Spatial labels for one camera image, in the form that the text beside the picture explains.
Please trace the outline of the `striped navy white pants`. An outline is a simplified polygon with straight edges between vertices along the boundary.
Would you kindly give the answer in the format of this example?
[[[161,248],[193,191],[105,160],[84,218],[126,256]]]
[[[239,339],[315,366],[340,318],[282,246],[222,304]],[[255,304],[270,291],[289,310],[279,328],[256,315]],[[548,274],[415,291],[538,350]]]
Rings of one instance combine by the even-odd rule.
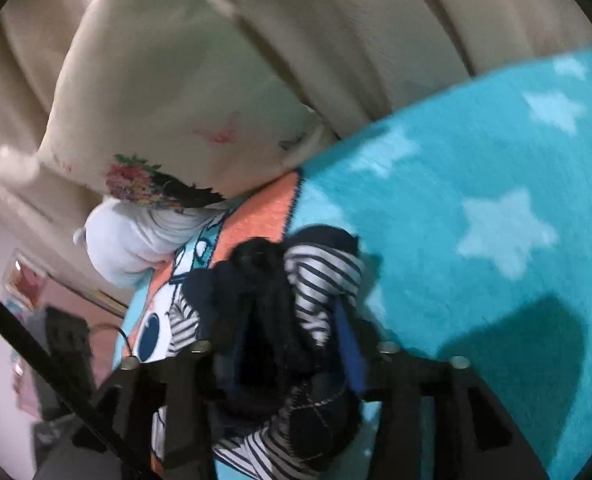
[[[218,460],[253,479],[315,479],[362,425],[333,326],[362,280],[357,237],[307,226],[253,237],[184,278],[168,311],[168,356],[206,339]]]

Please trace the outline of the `beige curtain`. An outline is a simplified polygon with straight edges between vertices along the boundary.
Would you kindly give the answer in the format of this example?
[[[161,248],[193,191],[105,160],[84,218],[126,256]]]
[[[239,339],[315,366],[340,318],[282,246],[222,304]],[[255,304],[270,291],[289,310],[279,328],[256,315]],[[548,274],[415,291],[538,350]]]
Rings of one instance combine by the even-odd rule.
[[[73,234],[116,197],[38,157],[62,64],[92,1],[0,0],[0,221],[49,270],[114,292]],[[592,23],[575,0],[220,2],[335,141],[490,70],[592,46]]]

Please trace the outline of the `white plush toy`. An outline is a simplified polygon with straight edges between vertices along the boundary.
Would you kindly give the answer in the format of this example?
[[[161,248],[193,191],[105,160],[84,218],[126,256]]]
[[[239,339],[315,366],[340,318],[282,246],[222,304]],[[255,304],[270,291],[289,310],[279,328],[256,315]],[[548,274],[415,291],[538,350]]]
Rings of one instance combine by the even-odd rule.
[[[142,275],[173,258],[177,249],[219,212],[212,208],[176,212],[107,198],[73,234],[86,249],[98,274],[119,288],[132,287]]]

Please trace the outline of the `teal star cartoon blanket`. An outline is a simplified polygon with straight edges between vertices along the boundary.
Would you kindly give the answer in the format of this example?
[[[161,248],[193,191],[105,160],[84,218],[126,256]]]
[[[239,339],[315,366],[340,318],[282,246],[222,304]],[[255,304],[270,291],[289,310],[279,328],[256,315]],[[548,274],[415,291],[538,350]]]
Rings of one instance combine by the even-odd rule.
[[[465,356],[553,479],[592,455],[592,48],[401,110],[236,204],[146,273],[118,356],[162,359],[181,277],[254,236],[360,242],[362,310],[404,348]]]

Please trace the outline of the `cream floral pillow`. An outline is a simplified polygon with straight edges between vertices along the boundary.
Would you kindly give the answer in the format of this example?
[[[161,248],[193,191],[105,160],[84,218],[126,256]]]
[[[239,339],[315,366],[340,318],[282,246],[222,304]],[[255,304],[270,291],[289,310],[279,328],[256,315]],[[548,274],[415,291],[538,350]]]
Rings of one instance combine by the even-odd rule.
[[[273,181],[334,141],[220,0],[93,0],[38,157],[119,200],[201,208]]]

